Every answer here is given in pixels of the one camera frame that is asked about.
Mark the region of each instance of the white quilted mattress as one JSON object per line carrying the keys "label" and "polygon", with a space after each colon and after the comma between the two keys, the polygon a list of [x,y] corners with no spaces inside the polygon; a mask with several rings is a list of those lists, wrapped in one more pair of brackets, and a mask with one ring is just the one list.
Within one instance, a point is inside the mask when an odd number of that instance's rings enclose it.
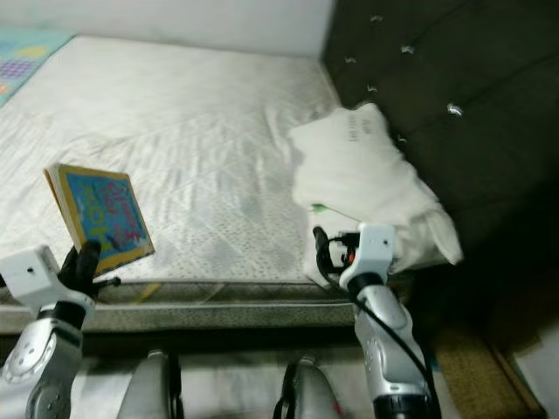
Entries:
{"label": "white quilted mattress", "polygon": [[72,246],[42,174],[130,174],[155,255],[125,281],[307,282],[286,133],[336,105],[319,63],[78,37],[0,109],[0,255]]}

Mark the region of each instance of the robotic hand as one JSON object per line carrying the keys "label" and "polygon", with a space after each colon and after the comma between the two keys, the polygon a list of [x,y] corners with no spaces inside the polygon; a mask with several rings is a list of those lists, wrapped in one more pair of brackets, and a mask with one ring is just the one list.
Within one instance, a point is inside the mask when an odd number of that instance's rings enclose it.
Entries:
{"label": "robotic hand", "polygon": [[85,320],[93,316],[93,284],[100,244],[72,248],[59,272],[50,249],[42,246],[0,260],[0,279],[36,320],[22,332],[0,371],[0,419],[66,419],[70,392],[81,363]]}
{"label": "robotic hand", "polygon": [[[386,286],[394,228],[361,224],[359,232],[328,238],[313,230],[322,276],[357,306],[355,334],[362,345],[369,397],[376,419],[439,419],[432,377],[411,334],[408,311]],[[329,245],[345,246],[342,266],[334,266]],[[340,418],[342,412],[324,374],[313,362],[290,365],[275,418]]]}

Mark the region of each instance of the black headboard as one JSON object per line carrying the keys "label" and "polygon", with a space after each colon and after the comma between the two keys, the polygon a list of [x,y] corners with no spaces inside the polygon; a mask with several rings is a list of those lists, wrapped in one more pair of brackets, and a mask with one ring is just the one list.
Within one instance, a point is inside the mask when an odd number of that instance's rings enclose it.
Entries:
{"label": "black headboard", "polygon": [[559,259],[559,2],[339,0],[323,62],[344,106],[380,106],[454,219],[466,262],[431,287],[458,278],[475,306],[467,287]]}

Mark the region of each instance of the floor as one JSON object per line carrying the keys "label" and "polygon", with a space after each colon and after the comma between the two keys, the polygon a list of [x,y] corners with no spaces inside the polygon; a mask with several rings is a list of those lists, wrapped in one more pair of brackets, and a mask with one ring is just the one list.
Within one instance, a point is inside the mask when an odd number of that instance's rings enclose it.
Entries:
{"label": "floor", "polygon": [[[271,418],[286,365],[302,355],[319,362],[348,419],[373,417],[361,349],[353,345],[184,355],[180,362],[186,416]],[[137,361],[85,359],[72,389],[72,418],[115,418]],[[435,381],[444,418],[458,418],[440,373],[435,372]]]}

